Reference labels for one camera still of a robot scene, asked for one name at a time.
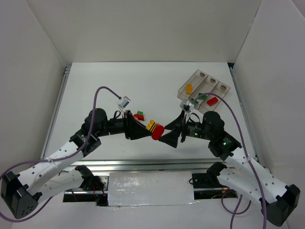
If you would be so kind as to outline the red rectangular lego brick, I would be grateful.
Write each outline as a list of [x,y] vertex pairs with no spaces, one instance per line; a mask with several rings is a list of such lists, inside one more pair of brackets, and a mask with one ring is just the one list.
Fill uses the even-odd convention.
[[213,105],[217,104],[218,102],[219,102],[218,98],[217,98],[217,97],[213,97],[213,98],[211,98],[211,99],[209,99],[209,100],[207,101],[207,104],[208,104],[209,106],[213,106]]

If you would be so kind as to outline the red curved lego brick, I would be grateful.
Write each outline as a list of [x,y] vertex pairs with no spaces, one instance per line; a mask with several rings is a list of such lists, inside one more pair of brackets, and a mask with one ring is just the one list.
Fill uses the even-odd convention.
[[134,114],[133,117],[136,121],[145,121],[145,118],[142,114]]

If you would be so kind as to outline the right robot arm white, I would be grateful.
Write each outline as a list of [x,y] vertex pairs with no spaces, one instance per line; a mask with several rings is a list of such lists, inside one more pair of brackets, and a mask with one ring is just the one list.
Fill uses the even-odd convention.
[[261,207],[261,213],[275,226],[282,226],[298,205],[300,189],[277,179],[253,157],[247,156],[245,148],[224,130],[224,121],[214,111],[206,112],[202,122],[188,121],[181,113],[165,127],[169,133],[160,142],[174,148],[187,137],[209,142],[208,148],[221,162],[207,171],[213,182],[229,187]]

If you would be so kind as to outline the yellow black striped lego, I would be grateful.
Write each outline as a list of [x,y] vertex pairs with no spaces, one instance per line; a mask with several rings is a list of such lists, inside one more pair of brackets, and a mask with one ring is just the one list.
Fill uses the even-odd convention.
[[158,127],[160,124],[156,123],[154,120],[150,120],[146,129],[149,130],[150,132],[153,132],[156,127]]

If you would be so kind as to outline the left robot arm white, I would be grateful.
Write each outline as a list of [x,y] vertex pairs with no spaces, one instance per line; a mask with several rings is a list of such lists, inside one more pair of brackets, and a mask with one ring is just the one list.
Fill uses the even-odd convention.
[[65,168],[80,161],[96,150],[100,137],[125,134],[126,139],[137,140],[151,136],[151,132],[136,119],[131,111],[123,112],[122,118],[107,118],[101,108],[90,111],[80,130],[49,157],[18,163],[17,166],[32,166],[18,174],[8,168],[1,176],[0,196],[8,206],[14,218],[12,222],[24,222],[31,219],[43,201],[49,202],[60,192],[73,188],[90,189],[101,187],[102,182],[86,166],[76,166],[70,171]]

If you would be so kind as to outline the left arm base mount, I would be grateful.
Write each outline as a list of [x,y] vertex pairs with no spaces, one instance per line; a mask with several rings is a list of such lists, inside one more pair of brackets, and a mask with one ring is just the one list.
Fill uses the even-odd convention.
[[90,187],[78,187],[64,192],[64,203],[90,202],[99,207],[107,207],[109,176],[98,176]]

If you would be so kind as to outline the small green lego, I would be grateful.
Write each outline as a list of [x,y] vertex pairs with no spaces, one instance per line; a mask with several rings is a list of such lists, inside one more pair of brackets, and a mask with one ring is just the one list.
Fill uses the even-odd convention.
[[203,93],[199,93],[198,95],[200,96],[198,100],[204,100],[208,96],[207,94],[203,94]]

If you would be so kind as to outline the red round lego brick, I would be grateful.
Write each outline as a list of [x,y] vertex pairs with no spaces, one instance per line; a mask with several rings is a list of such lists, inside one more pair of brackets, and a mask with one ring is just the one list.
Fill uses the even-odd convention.
[[157,124],[155,129],[152,132],[152,139],[158,140],[164,133],[164,127],[160,124]]

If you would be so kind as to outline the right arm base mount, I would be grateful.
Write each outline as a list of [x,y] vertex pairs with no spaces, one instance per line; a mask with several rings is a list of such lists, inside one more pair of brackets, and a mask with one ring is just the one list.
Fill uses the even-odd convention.
[[194,199],[220,199],[229,187],[221,185],[209,173],[192,173],[189,184],[193,186]]

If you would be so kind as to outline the yellow lego brick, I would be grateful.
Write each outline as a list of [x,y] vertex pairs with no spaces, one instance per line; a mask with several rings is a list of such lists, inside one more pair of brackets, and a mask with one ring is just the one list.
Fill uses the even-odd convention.
[[187,84],[186,89],[185,89],[185,93],[186,94],[191,94],[193,91],[193,85],[192,84]]

